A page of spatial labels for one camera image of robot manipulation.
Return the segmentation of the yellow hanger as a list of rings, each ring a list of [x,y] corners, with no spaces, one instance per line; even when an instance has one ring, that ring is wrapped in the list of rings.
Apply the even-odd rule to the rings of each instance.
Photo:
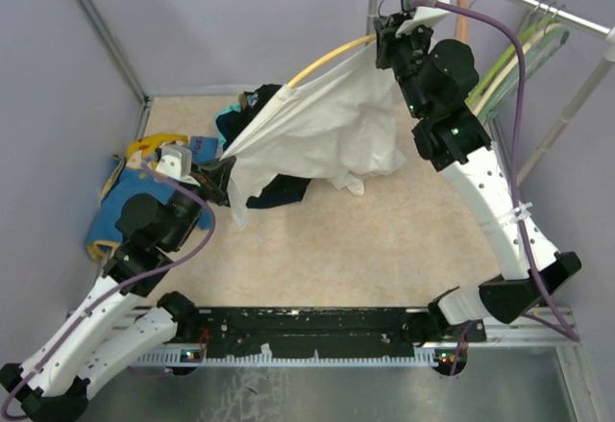
[[[381,18],[382,17],[381,6],[382,6],[382,4],[385,1],[386,0],[380,0],[378,2],[377,7],[376,7],[376,11],[375,12],[370,12],[368,14],[368,16],[372,18],[372,21],[371,21],[370,25],[368,26],[368,29],[371,29],[373,27],[374,20],[376,18]],[[305,78],[307,78],[309,75],[311,75],[317,69],[321,68],[326,63],[329,63],[329,62],[333,61],[334,59],[342,56],[343,54],[358,48],[360,45],[367,45],[367,44],[370,44],[371,42],[373,42],[375,40],[376,40],[376,34],[375,33],[371,33],[369,35],[366,35],[365,37],[360,37],[360,38],[354,39],[354,40],[352,40],[350,42],[347,42],[347,43],[345,43],[345,44],[343,44],[343,45],[341,45],[341,46],[331,50],[331,52],[325,54],[324,56],[322,56],[321,58],[319,58],[318,60],[316,60],[313,63],[311,63],[306,68],[304,68],[302,71],[300,71],[294,78],[292,78],[289,82],[287,82],[286,85],[289,88],[295,88]]]

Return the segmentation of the orange hanger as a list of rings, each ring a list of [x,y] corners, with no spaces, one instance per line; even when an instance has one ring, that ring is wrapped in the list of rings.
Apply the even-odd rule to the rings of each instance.
[[[471,10],[478,0],[456,0],[456,5],[464,10]],[[454,38],[464,44],[468,43],[469,18],[458,14],[455,19]]]

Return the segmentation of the dark navy t-shirt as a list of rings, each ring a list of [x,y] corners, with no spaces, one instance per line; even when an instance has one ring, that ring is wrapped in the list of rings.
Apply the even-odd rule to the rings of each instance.
[[[243,130],[257,114],[258,109],[250,107],[241,108],[242,120],[240,121],[240,126]],[[275,179],[262,190],[260,196],[251,196],[246,206],[249,209],[262,210],[301,202],[304,199],[309,183],[310,179],[277,175]]]

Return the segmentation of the teal t-shirt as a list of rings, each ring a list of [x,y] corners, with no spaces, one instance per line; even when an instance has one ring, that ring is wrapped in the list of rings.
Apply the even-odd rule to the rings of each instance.
[[[219,146],[226,150],[243,128],[240,126],[242,120],[241,106],[233,103],[221,110],[214,119]]]

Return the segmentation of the black t-shirt white trim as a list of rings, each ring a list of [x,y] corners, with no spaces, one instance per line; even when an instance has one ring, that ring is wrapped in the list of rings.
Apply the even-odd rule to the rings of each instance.
[[[266,84],[252,92],[243,92],[239,97],[239,111],[229,121],[229,133],[225,145],[230,147],[237,137],[256,118],[266,103],[278,92],[281,85]],[[277,175],[266,186],[259,197],[250,197],[246,203],[250,209],[271,209],[301,202],[306,194],[310,179],[288,175]]]

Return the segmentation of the off-white t-shirt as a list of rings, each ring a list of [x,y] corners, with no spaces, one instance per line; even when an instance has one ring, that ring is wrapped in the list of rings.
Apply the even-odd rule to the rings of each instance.
[[[238,227],[247,223],[248,200],[279,175],[362,195],[364,179],[405,164],[395,118],[400,91],[375,60],[369,44],[309,83],[282,86],[230,144],[223,155],[235,159],[228,195]]]

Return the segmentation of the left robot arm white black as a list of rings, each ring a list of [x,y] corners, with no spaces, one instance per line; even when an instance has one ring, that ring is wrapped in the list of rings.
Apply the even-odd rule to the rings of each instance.
[[[126,330],[108,336],[169,271],[208,244],[211,236],[205,235],[179,259],[168,257],[181,249],[202,214],[209,217],[209,229],[215,229],[210,205],[227,204],[233,166],[234,159],[192,163],[176,180],[142,161],[146,174],[173,187],[171,197],[161,203],[140,193],[125,203],[116,223],[123,240],[83,302],[35,354],[2,367],[1,385],[8,392],[1,407],[4,420],[76,421],[102,388],[144,353],[174,338],[187,342],[199,333],[195,305],[174,291]]]

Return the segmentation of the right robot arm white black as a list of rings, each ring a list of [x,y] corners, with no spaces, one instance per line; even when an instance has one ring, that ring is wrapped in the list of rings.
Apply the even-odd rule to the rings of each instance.
[[[455,39],[433,42],[425,24],[406,31],[408,18],[375,18],[376,66],[393,71],[418,121],[412,134],[419,156],[464,199],[500,269],[490,280],[430,302],[430,332],[448,341],[471,321],[513,322],[577,274],[581,261],[559,251],[534,225],[528,206],[512,194],[490,135],[466,105],[479,81],[471,48]]]

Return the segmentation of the blue Pikachu t-shirt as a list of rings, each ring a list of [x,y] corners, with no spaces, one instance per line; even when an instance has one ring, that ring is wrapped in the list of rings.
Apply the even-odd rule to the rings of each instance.
[[[122,242],[122,235],[116,229],[124,204],[129,198],[146,193],[166,203],[173,188],[149,176],[141,169],[141,161],[167,144],[177,144],[192,152],[197,163],[215,158],[218,139],[215,137],[186,136],[179,134],[154,134],[132,142],[126,153],[115,155],[116,167],[103,186],[100,208],[86,237],[86,252],[93,261],[103,260]]]

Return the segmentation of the metal clothes rack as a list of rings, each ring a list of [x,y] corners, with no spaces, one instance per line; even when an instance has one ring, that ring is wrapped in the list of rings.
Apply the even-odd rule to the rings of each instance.
[[[534,167],[542,160],[545,154],[550,150],[550,148],[554,145],[556,140],[561,136],[564,132],[568,124],[572,121],[572,119],[576,116],[580,108],[584,105],[590,95],[594,93],[598,85],[603,81],[606,75],[614,69],[614,27],[611,29],[607,29],[606,27],[599,25],[597,23],[592,22],[591,20],[587,20],[581,18],[580,16],[574,15],[573,13],[564,12],[564,6],[555,6],[553,4],[548,5],[546,0],[506,0],[511,3],[515,3],[525,7],[526,9],[531,9],[532,12],[528,12],[525,18],[524,23],[528,25],[525,31],[530,30],[531,26],[529,25],[530,19],[532,16],[537,15],[548,15],[551,13],[550,18],[546,18],[547,24],[545,24],[545,28],[542,31],[543,35],[546,35],[547,28],[551,26],[552,21],[559,22],[560,24],[567,24],[573,28],[580,29],[587,33],[596,35],[598,37],[604,37],[606,43],[609,44],[608,49],[604,53],[602,59],[599,61],[598,65],[592,71],[590,76],[583,83],[581,88],[575,94],[570,103],[564,108],[562,114],[552,125],[550,130],[538,144],[538,146],[534,149],[528,160],[518,169],[516,173],[516,179],[518,183],[522,183],[529,173],[534,169]],[[370,12],[375,12],[376,7],[378,5],[379,0],[369,0],[368,4],[368,14]],[[368,29],[372,18],[367,14],[367,25],[366,25],[366,34],[370,34],[373,31],[373,27]],[[491,88],[498,88],[504,84],[504,76],[508,76],[508,72],[504,71],[506,68],[512,68],[512,60],[511,57],[514,51],[514,47],[511,47],[513,50],[508,56],[507,51],[503,53],[499,60],[489,69],[487,75],[483,78],[486,83],[484,86],[485,89],[480,88],[477,89],[477,93],[481,94],[480,101],[487,100],[493,98],[491,95],[487,97],[486,92]]]

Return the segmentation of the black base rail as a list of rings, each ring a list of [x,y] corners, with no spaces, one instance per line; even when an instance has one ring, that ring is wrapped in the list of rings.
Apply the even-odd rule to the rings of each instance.
[[[427,367],[459,373],[483,322],[442,331],[414,308],[201,308],[191,330],[138,359],[179,374],[198,367]]]

